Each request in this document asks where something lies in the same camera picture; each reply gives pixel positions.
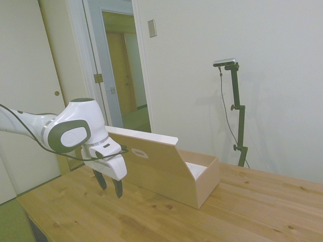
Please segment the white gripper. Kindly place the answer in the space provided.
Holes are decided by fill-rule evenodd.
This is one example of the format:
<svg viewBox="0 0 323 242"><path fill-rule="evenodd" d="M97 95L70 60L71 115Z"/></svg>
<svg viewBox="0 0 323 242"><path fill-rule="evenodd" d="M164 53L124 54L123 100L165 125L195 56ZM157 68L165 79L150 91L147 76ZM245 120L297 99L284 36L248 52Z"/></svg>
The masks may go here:
<svg viewBox="0 0 323 242"><path fill-rule="evenodd" d="M118 198L123 195L123 184L121 179L127 175L125 161L121 154L114 155L112 152L104 153L103 150L95 150L93 147L87 149L82 146L82 158L85 165L93 169L94 176L100 187L105 190L106 182L103 174L113 178L115 192Z"/></svg>

